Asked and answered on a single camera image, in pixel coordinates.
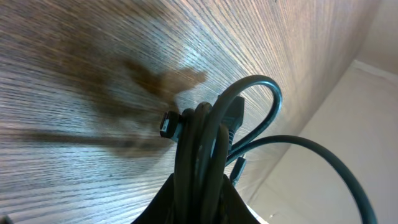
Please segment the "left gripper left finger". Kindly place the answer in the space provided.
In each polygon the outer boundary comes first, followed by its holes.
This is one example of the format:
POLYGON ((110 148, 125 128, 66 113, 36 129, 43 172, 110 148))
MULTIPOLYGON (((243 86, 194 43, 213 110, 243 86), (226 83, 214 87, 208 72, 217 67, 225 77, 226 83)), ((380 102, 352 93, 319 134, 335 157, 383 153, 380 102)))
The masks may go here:
POLYGON ((174 202, 174 175, 171 174, 147 208, 131 224, 165 224, 170 221, 174 202))

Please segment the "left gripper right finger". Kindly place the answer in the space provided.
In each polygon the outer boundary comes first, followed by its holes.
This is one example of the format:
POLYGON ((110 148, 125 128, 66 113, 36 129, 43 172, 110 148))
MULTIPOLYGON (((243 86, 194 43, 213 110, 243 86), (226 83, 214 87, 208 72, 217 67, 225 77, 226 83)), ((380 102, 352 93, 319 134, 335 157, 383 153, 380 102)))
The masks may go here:
POLYGON ((259 224, 225 174, 223 175, 220 197, 220 223, 259 224))

